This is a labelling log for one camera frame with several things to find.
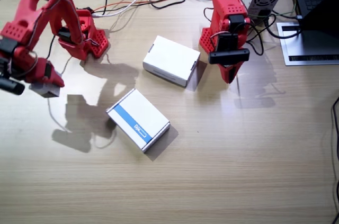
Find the wooden table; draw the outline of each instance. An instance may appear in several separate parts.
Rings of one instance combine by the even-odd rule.
[[[0,0],[0,29],[18,2]],[[209,25],[202,10],[211,6],[187,0],[95,19],[109,34],[102,59],[68,61],[53,46],[50,60],[66,83],[59,98],[0,92],[0,223],[333,220],[330,108],[339,95],[337,66],[286,67],[279,41],[264,33],[264,56],[251,54],[238,84],[225,84],[204,52],[186,89],[143,70],[157,35],[198,50]],[[291,0],[276,7],[291,9]],[[51,38],[47,27],[35,48],[40,57]],[[173,125],[145,155],[105,114],[134,87]]]

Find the red robotic arm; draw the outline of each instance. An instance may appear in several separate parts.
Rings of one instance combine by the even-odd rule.
[[[53,84],[64,87],[64,81],[44,58],[31,56],[47,23],[59,43],[71,56],[85,60],[89,52],[99,58],[108,47],[104,30],[97,30],[89,10],[77,10],[73,0],[47,0],[37,10],[39,0],[21,0],[12,22],[0,33],[0,87],[20,95],[24,87],[13,89],[13,77],[27,83]]]
[[[212,0],[211,27],[204,28],[200,46],[209,54],[209,62],[218,64],[221,76],[231,83],[241,65],[248,61],[249,50],[243,49],[250,19],[241,0]]]

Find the blue stripe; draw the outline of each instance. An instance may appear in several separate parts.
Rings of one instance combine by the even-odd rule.
[[[129,113],[126,112],[125,109],[123,109],[122,106],[117,105],[114,110],[125,120],[128,125],[131,126],[132,129],[145,141],[146,143],[149,143],[152,140],[152,137],[144,130],[136,120],[131,117]]]

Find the box with blue stripe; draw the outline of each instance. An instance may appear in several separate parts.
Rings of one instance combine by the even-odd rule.
[[[171,126],[170,121],[136,89],[106,112],[143,152]]]

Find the white box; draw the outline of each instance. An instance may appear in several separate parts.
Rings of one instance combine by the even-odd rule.
[[[200,52],[157,36],[143,66],[155,75],[186,87],[199,58]]]
[[[138,90],[126,94],[106,113],[145,152],[171,126]]]

